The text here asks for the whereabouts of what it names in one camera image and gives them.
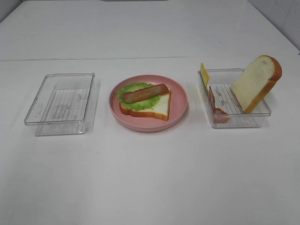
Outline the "green lettuce leaf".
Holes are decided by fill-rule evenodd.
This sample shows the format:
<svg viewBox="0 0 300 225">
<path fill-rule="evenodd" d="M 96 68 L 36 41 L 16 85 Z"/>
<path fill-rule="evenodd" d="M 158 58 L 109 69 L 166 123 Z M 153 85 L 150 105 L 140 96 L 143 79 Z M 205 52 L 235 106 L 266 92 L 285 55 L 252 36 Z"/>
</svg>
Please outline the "green lettuce leaf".
<svg viewBox="0 0 300 225">
<path fill-rule="evenodd" d="M 143 101 L 130 103 L 130 104 L 125 103 L 123 96 L 122 96 L 123 93 L 133 92 L 133 91 L 137 91 L 140 89 L 145 89 L 150 86 L 153 86 L 153 84 L 145 83 L 145 82 L 133 82 L 133 83 L 125 85 L 123 88 L 121 88 L 117 92 L 117 97 L 118 97 L 119 102 L 121 103 L 121 106 L 123 106 L 125 109 L 136 110 L 136 111 L 152 108 L 156 103 L 159 102 L 160 95 L 154 96 L 152 98 L 149 98 L 149 99 L 146 99 Z"/>
</svg>

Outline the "bread slice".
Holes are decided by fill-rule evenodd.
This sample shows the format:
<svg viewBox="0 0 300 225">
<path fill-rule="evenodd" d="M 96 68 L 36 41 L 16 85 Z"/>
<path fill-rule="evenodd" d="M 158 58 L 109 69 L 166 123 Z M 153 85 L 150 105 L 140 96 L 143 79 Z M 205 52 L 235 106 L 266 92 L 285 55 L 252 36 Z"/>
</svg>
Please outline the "bread slice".
<svg viewBox="0 0 300 225">
<path fill-rule="evenodd" d="M 251 62 L 231 89 L 244 113 L 251 113 L 282 76 L 279 62 L 261 55 Z"/>
<path fill-rule="evenodd" d="M 133 117 L 143 117 L 143 118 L 155 118 L 167 121 L 169 119 L 169 109 L 170 109 L 170 100 L 171 100 L 171 89 L 169 89 L 169 92 L 163 95 L 158 95 L 153 98 L 144 100 L 142 102 L 137 103 L 143 103 L 143 105 L 147 105 L 147 102 L 149 103 L 152 99 L 155 100 L 155 103 L 153 106 L 141 109 L 141 110 L 134 110 L 129 109 L 127 106 L 125 106 L 121 101 L 119 101 L 119 108 L 120 111 L 124 115 L 130 115 Z"/>
</svg>

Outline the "bacon strip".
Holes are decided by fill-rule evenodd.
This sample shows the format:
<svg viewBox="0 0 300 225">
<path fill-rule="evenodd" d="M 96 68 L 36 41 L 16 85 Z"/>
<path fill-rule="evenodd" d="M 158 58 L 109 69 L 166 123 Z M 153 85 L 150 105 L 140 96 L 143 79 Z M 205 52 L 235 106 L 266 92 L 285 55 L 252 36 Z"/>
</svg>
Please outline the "bacon strip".
<svg viewBox="0 0 300 225">
<path fill-rule="evenodd" d="M 225 113 L 223 110 L 215 107 L 215 97 L 211 87 L 209 87 L 209 98 L 213 110 L 213 123 L 216 124 L 227 123 L 230 118 L 225 116 L 227 115 L 227 113 Z"/>
<path fill-rule="evenodd" d="M 158 84 L 136 91 L 125 92 L 122 97 L 125 103 L 131 104 L 167 93 L 169 93 L 168 87 L 165 84 Z"/>
</svg>

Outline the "yellow cheese slice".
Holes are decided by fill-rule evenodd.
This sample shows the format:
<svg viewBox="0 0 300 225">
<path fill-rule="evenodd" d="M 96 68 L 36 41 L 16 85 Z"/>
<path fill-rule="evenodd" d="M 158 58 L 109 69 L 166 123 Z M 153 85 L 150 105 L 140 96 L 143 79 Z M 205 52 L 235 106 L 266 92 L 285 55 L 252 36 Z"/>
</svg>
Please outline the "yellow cheese slice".
<svg viewBox="0 0 300 225">
<path fill-rule="evenodd" d="M 205 88 L 207 91 L 209 91 L 209 81 L 210 81 L 210 75 L 207 71 L 207 69 L 205 68 L 205 65 L 204 63 L 201 63 L 201 66 L 200 66 L 200 73 L 202 75 L 202 80 L 203 80 L 203 83 L 205 85 Z"/>
</svg>

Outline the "pink round plate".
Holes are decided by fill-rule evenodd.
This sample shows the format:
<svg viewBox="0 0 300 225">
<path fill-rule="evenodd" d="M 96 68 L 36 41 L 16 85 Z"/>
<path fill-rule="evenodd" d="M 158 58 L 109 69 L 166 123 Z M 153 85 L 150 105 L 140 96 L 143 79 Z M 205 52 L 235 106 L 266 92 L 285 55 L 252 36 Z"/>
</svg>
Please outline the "pink round plate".
<svg viewBox="0 0 300 225">
<path fill-rule="evenodd" d="M 164 83 L 171 89 L 169 120 L 164 121 L 155 118 L 132 117 L 130 115 L 124 115 L 121 112 L 117 98 L 117 91 L 125 85 L 134 82 L 152 84 Z M 183 117 L 188 106 L 188 95 L 184 88 L 171 78 L 161 75 L 138 75 L 130 77 L 117 84 L 111 91 L 109 104 L 113 116 L 121 125 L 135 131 L 154 132 L 171 127 Z"/>
</svg>

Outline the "clear right plastic tray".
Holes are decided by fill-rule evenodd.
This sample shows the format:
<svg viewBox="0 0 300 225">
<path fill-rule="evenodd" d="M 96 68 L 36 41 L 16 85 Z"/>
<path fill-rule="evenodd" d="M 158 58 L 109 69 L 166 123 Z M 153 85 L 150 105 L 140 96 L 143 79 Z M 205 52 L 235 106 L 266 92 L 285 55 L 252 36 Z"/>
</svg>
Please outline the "clear right plastic tray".
<svg viewBox="0 0 300 225">
<path fill-rule="evenodd" d="M 202 75 L 198 71 L 200 78 L 200 93 L 205 105 L 205 109 L 213 128 L 257 128 L 261 127 L 265 120 L 271 116 L 271 110 L 267 103 L 262 100 L 256 108 L 249 114 L 242 111 L 235 95 L 231 90 L 232 83 L 237 80 L 244 69 L 208 69 L 210 81 L 208 86 L 212 88 L 215 97 L 215 107 L 220 108 L 229 117 L 227 123 L 213 123 L 213 110 L 210 103 L 209 91 L 206 90 Z"/>
</svg>

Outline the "clear plastic tray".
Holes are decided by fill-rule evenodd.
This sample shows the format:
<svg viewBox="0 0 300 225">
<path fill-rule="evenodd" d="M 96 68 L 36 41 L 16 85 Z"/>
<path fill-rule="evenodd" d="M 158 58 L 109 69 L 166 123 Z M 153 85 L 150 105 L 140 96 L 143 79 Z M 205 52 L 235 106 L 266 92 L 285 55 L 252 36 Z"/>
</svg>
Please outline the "clear plastic tray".
<svg viewBox="0 0 300 225">
<path fill-rule="evenodd" d="M 198 71 L 200 78 L 200 93 L 205 105 L 205 109 L 213 128 L 257 128 L 261 127 L 265 120 L 271 116 L 271 110 L 267 103 L 262 100 L 256 108 L 249 114 L 242 111 L 235 95 L 231 90 L 232 83 L 237 80 L 244 69 L 208 69 L 210 81 L 208 86 L 212 88 L 215 97 L 215 107 L 220 108 L 229 117 L 227 123 L 213 123 L 213 110 L 210 103 L 209 91 L 206 90 L 202 75 Z"/>
<path fill-rule="evenodd" d="M 94 73 L 48 74 L 24 119 L 36 136 L 91 131 L 97 106 Z"/>
</svg>

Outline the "clear left plastic tray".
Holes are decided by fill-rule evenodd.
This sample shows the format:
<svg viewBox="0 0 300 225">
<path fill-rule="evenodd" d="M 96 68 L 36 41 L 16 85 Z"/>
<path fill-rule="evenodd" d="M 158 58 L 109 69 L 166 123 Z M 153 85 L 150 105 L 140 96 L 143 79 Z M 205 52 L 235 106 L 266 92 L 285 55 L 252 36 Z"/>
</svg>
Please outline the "clear left plastic tray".
<svg viewBox="0 0 300 225">
<path fill-rule="evenodd" d="M 91 131 L 97 106 L 94 73 L 48 74 L 24 119 L 36 136 Z"/>
</svg>

